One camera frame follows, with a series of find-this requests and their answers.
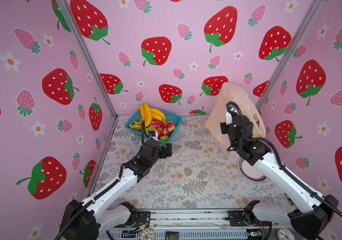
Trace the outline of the large yellow banana bunch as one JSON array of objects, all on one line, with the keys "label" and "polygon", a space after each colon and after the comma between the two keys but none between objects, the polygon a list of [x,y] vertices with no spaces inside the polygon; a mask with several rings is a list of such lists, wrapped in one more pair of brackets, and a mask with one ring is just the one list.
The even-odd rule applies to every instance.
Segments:
[{"label": "large yellow banana bunch", "polygon": [[145,127],[149,127],[152,123],[152,113],[147,103],[143,103],[140,108],[141,119],[144,121]]}]

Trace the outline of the teal plastic basket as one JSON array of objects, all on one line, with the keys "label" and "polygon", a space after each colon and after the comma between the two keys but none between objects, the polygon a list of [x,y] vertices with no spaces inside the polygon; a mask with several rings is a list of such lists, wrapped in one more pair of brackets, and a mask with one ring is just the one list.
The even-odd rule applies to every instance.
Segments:
[{"label": "teal plastic basket", "polygon": [[[151,124],[145,128],[147,134],[150,131],[156,131],[159,133],[158,140],[161,144],[165,145],[171,142],[176,135],[179,127],[182,123],[182,117],[171,114],[169,112],[161,110],[164,113],[166,120],[162,122],[157,119],[152,119]],[[125,128],[132,131],[135,135],[141,136],[141,113],[137,110],[135,114],[127,121]]]}]

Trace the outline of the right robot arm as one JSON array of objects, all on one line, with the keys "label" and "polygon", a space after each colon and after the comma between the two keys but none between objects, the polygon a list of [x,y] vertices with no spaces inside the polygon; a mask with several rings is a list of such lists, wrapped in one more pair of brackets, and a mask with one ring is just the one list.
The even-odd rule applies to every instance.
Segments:
[{"label": "right robot arm", "polygon": [[251,225],[258,221],[282,224],[293,228],[307,240],[315,240],[332,220],[333,207],[339,202],[331,195],[325,203],[317,200],[321,196],[297,178],[289,169],[278,164],[273,151],[259,140],[246,140],[242,136],[242,127],[253,124],[246,117],[226,114],[226,121],[221,123],[221,131],[227,134],[231,146],[228,151],[236,151],[248,164],[255,167],[271,179],[293,202],[292,206],[279,207],[251,201],[244,208],[244,220]]}]

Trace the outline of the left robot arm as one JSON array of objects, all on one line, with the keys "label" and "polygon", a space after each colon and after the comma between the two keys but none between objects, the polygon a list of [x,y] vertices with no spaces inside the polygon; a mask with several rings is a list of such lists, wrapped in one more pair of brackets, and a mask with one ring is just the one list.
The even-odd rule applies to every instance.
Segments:
[{"label": "left robot arm", "polygon": [[130,187],[136,185],[150,172],[159,159],[171,157],[171,143],[161,145],[150,138],[142,143],[139,152],[120,166],[119,174],[96,193],[78,202],[71,201],[65,209],[57,240],[95,240],[116,226],[134,224],[137,209],[123,202],[110,210],[115,202]]}]

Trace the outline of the red dragon fruit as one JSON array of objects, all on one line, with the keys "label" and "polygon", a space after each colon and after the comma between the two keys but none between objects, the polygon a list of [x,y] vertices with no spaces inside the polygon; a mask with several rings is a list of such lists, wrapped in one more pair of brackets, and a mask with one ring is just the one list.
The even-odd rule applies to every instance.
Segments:
[{"label": "red dragon fruit", "polygon": [[155,127],[156,129],[158,128],[165,128],[164,122],[160,121],[160,120],[153,120],[150,124],[151,126]]}]

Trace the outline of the red peach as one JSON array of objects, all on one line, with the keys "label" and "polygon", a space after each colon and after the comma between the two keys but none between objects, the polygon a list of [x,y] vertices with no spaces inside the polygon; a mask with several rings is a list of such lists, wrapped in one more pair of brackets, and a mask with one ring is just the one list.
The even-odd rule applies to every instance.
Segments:
[{"label": "red peach", "polygon": [[166,123],[166,128],[169,133],[172,133],[176,129],[176,125],[173,122],[169,121]]}]

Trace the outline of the small yellow banana bunch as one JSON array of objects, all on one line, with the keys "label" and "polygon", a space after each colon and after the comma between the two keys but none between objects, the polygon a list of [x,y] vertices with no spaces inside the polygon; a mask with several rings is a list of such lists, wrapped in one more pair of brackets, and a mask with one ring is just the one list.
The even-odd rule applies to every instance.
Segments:
[{"label": "small yellow banana bunch", "polygon": [[162,111],[158,109],[150,108],[150,112],[151,112],[152,119],[166,123],[166,116]]}]

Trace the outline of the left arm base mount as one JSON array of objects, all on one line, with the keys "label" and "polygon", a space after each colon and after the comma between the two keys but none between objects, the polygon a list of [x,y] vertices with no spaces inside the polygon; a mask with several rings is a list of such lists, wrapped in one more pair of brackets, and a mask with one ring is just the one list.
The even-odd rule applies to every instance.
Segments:
[{"label": "left arm base mount", "polygon": [[128,221],[124,224],[117,225],[115,228],[138,228],[142,225],[150,223],[151,212],[139,211],[136,215],[129,217]]}]

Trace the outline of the aluminium rail frame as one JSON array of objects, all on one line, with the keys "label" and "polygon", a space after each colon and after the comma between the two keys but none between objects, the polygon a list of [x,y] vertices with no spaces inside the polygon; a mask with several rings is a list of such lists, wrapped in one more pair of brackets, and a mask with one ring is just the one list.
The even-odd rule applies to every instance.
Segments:
[{"label": "aluminium rail frame", "polygon": [[141,209],[151,212],[150,223],[138,228],[112,228],[96,240],[301,240],[294,229],[269,223],[268,227],[232,227],[228,209]]}]

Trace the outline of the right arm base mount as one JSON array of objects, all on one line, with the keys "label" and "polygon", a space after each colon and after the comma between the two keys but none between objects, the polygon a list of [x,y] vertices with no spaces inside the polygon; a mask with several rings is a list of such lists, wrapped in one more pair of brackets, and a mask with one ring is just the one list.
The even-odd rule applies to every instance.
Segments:
[{"label": "right arm base mount", "polygon": [[260,222],[253,215],[244,213],[243,210],[228,211],[225,220],[230,222],[232,227],[268,227],[269,222]]}]

